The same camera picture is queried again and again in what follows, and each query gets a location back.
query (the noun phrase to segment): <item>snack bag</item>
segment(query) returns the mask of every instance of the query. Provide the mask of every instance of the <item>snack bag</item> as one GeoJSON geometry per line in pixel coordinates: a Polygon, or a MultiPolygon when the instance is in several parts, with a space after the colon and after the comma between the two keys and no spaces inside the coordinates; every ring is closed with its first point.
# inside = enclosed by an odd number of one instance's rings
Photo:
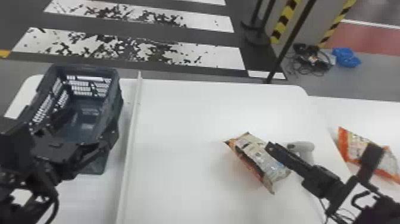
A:
{"type": "MultiPolygon", "coordinates": [[[[346,162],[348,161],[360,165],[360,158],[369,143],[373,142],[339,127],[339,151],[346,162]]],[[[382,157],[375,174],[389,178],[400,184],[400,169],[397,159],[389,147],[383,148],[385,149],[385,154],[382,157]]]]}
{"type": "Polygon", "coordinates": [[[232,138],[225,143],[271,194],[275,194],[272,188],[273,184],[290,174],[288,168],[266,152],[267,143],[249,132],[238,138],[232,138]]]}

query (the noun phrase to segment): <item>blue object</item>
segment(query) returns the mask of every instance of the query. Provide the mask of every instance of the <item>blue object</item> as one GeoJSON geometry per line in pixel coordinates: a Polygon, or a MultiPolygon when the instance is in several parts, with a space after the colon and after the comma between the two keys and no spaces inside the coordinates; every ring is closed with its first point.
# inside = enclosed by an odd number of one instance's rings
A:
{"type": "Polygon", "coordinates": [[[336,61],[341,66],[355,68],[361,64],[361,60],[354,56],[350,48],[334,48],[332,54],[336,56],[336,61]]]}

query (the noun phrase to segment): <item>white divider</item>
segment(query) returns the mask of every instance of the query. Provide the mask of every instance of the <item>white divider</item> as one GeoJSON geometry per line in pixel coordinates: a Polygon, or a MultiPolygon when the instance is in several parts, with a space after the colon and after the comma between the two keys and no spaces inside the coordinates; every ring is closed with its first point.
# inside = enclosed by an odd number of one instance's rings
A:
{"type": "Polygon", "coordinates": [[[135,143],[135,132],[136,132],[136,123],[138,120],[138,115],[139,115],[139,107],[140,107],[140,96],[142,92],[142,73],[139,71],[139,75],[137,76],[136,80],[136,92],[135,92],[135,100],[133,101],[133,111],[132,111],[132,118],[130,120],[129,124],[129,131],[128,131],[128,144],[126,147],[126,156],[125,156],[125,165],[124,165],[124,174],[122,178],[122,185],[121,185],[121,191],[120,191],[120,201],[118,204],[118,210],[117,210],[117,218],[115,223],[116,224],[122,224],[124,223],[124,218],[125,218],[125,206],[126,206],[126,200],[127,197],[125,196],[125,192],[127,191],[129,187],[129,176],[130,176],[130,171],[132,168],[133,164],[133,159],[132,158],[132,150],[133,150],[133,145],[135,143]]]}

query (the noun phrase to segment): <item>tangled wires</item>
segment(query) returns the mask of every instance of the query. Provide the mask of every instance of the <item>tangled wires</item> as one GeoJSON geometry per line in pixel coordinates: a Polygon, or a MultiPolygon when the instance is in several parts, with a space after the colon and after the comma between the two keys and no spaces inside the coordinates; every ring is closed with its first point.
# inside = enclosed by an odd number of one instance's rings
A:
{"type": "Polygon", "coordinates": [[[324,76],[332,67],[329,56],[320,51],[318,46],[295,43],[293,49],[295,52],[288,53],[286,56],[289,62],[285,67],[285,70],[291,75],[296,77],[299,77],[299,74],[324,76]],[[322,60],[318,55],[323,55],[326,61],[322,60]]]}

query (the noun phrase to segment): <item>white floor stripe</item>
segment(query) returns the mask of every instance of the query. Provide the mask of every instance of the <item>white floor stripe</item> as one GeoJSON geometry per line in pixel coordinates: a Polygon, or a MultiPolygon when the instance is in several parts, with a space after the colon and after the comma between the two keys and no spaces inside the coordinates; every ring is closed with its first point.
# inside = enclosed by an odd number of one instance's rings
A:
{"type": "Polygon", "coordinates": [[[233,33],[230,17],[87,0],[53,0],[46,13],[233,33]]]}
{"type": "Polygon", "coordinates": [[[12,51],[245,70],[239,48],[66,30],[30,28],[12,51]]]}
{"type": "Polygon", "coordinates": [[[370,22],[364,22],[364,21],[358,21],[358,20],[342,20],[342,23],[400,30],[400,26],[381,24],[381,23],[370,23],[370,22]]]}
{"type": "Polygon", "coordinates": [[[199,2],[212,5],[226,5],[225,0],[177,0],[177,1],[199,2]]]}
{"type": "MultiPolygon", "coordinates": [[[[270,74],[269,71],[248,71],[250,77],[254,78],[267,78],[268,75],[270,74]]],[[[274,79],[280,79],[280,80],[285,80],[285,76],[281,72],[277,72],[274,76],[274,79]]]]}

